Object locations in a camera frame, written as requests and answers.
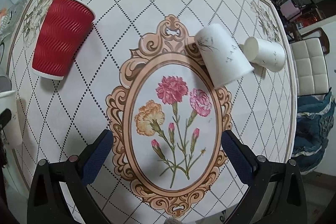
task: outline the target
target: metal screw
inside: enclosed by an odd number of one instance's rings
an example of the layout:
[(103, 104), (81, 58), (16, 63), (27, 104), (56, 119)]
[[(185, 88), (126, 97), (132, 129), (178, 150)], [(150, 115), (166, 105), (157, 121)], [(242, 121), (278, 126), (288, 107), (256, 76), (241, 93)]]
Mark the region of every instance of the metal screw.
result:
[(293, 159), (290, 159), (290, 160), (289, 160), (289, 164), (295, 166), (295, 165), (296, 165), (296, 161), (293, 160)]
[(70, 162), (75, 162), (76, 160), (78, 160), (77, 155), (72, 155), (72, 156), (69, 157)]
[(39, 161), (39, 165), (41, 165), (41, 166), (45, 165), (45, 163), (46, 163), (45, 159), (42, 159), (42, 160)]
[(263, 155), (259, 155), (257, 157), (257, 160), (259, 160), (260, 162), (265, 162), (266, 161), (266, 158), (263, 156)]

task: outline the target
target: red ripple paper cup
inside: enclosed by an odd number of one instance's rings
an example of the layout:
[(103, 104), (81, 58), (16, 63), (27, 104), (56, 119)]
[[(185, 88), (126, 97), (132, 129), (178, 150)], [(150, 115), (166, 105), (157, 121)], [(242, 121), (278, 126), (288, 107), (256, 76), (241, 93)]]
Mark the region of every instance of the red ripple paper cup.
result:
[(80, 0), (53, 0), (36, 42), (33, 73), (62, 80), (94, 19), (94, 12)]

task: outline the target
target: cup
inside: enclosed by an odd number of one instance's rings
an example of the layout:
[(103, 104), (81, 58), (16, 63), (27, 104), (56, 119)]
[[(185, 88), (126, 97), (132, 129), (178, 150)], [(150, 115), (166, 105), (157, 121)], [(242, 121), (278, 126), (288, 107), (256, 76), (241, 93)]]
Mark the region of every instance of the cup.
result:
[(94, 19), (94, 12), (79, 0), (53, 0), (36, 42), (33, 73), (62, 80)]
[(211, 24), (195, 35), (195, 41), (202, 55), (215, 89), (253, 71), (238, 44), (220, 24)]
[(0, 92), (0, 113), (6, 108), (11, 111), (12, 118), (8, 124), (4, 126), (3, 131), (8, 145), (14, 148), (22, 143), (22, 134), (16, 108), (16, 90)]
[(246, 39), (244, 55), (250, 62), (273, 72), (282, 70), (286, 61), (285, 50), (280, 44), (254, 37)]

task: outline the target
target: pink flower bud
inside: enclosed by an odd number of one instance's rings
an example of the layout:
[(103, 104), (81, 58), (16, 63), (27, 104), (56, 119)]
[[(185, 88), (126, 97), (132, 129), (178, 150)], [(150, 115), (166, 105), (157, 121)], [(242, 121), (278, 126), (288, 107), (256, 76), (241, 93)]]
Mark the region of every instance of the pink flower bud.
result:
[(170, 122), (169, 123), (169, 127), (168, 127), (169, 130), (171, 131), (174, 131), (175, 130), (175, 126), (174, 126), (174, 123), (173, 122)]
[(156, 139), (152, 140), (152, 147), (156, 149), (160, 148), (160, 145)]
[(200, 130), (199, 130), (199, 128), (195, 128), (195, 130), (194, 130), (194, 132), (193, 132), (193, 137), (194, 137), (195, 139), (197, 139), (198, 136), (199, 136), (199, 134), (200, 134)]

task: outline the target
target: oval frame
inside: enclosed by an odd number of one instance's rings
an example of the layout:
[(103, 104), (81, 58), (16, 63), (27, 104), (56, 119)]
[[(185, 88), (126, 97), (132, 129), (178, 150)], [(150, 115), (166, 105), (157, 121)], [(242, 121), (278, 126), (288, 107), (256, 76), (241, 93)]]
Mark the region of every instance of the oval frame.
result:
[[(109, 127), (114, 134), (114, 172), (130, 182), (131, 191), (156, 210), (171, 216), (183, 216), (191, 205), (199, 202), (216, 181), (219, 168), (227, 161), (221, 150), (221, 132), (232, 128), (231, 93), (226, 88), (215, 90), (201, 54), (186, 27), (174, 15), (168, 15), (157, 26), (157, 33), (147, 33), (139, 40), (139, 48), (130, 50), (131, 58), (120, 68), (120, 83), (106, 97)], [(160, 67), (179, 64), (191, 69), (208, 89), (216, 113), (216, 143), (203, 174), (191, 185), (179, 190), (162, 189), (142, 173), (133, 151), (131, 123), (134, 104), (148, 77)]]

